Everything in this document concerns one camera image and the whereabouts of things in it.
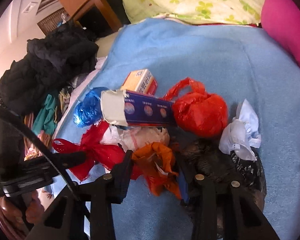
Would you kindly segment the person's hand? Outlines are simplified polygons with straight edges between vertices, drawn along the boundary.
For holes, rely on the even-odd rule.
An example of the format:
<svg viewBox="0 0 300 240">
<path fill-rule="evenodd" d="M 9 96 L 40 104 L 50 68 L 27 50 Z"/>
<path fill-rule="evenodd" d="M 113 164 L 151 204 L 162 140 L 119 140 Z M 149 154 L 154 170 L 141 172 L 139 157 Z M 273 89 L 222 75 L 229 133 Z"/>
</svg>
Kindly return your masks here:
<svg viewBox="0 0 300 240">
<path fill-rule="evenodd" d="M 42 206 L 40 199 L 38 198 L 38 192 L 33 191 L 31 193 L 31 202 L 25 211 L 26 221 L 30 224 L 36 224 L 41 220 L 44 213 L 44 207 Z M 0 208 L 7 220 L 12 225 L 23 233 L 27 232 L 27 226 L 24 223 L 23 213 L 15 207 L 7 197 L 0 198 Z"/>
</svg>

